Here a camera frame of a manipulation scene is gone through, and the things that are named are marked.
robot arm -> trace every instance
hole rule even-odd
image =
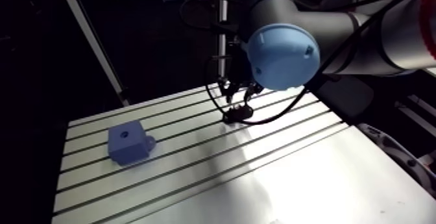
[[[227,23],[215,29],[231,34],[228,38],[233,40],[227,52],[232,57],[230,69],[218,82],[221,93],[230,103],[241,87],[248,88],[245,106],[231,109],[224,117],[234,113],[231,118],[237,121],[249,118],[252,110],[247,101],[253,94],[263,88],[301,86],[320,72],[399,75],[436,66],[422,39],[420,0],[395,0],[377,18],[346,12],[301,12],[293,0],[243,0],[243,4],[248,8],[241,13],[237,30],[223,31]],[[430,35],[435,39],[435,13],[429,19]],[[338,49],[351,35],[357,41]],[[341,54],[332,56],[337,50]]]

light blue joint cap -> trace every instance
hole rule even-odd
[[[254,79],[271,90],[301,86],[319,69],[318,44],[310,33],[295,25],[261,27],[243,48]]]

blue block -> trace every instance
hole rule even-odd
[[[109,156],[120,166],[148,158],[155,145],[156,140],[146,135],[139,121],[109,128]]]

vertical metal pole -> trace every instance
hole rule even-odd
[[[219,1],[219,21],[227,20],[227,1]],[[218,55],[226,55],[226,35],[220,34],[218,40]],[[218,61],[218,74],[224,77],[226,73],[226,60],[220,59]]]
[[[79,2],[77,2],[77,0],[67,0],[67,3],[74,16],[76,17],[76,20],[79,23],[79,26],[82,29],[82,32],[84,33],[88,43],[90,44],[95,56],[97,57],[97,60],[103,68],[103,71],[106,73],[110,84],[114,88],[122,104],[124,106],[128,106],[128,101],[121,98],[121,92],[123,91],[122,86],[118,81],[115,72],[112,70],[109,61],[106,59],[106,56],[104,55],[103,50],[101,49],[96,37],[94,36],[88,20],[86,19],[82,9],[80,8]]]

red ring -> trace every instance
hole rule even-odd
[[[421,0],[420,12],[419,12],[419,27],[421,31],[422,39],[432,55],[436,60],[436,44],[431,35],[430,18],[432,14],[433,0]]]

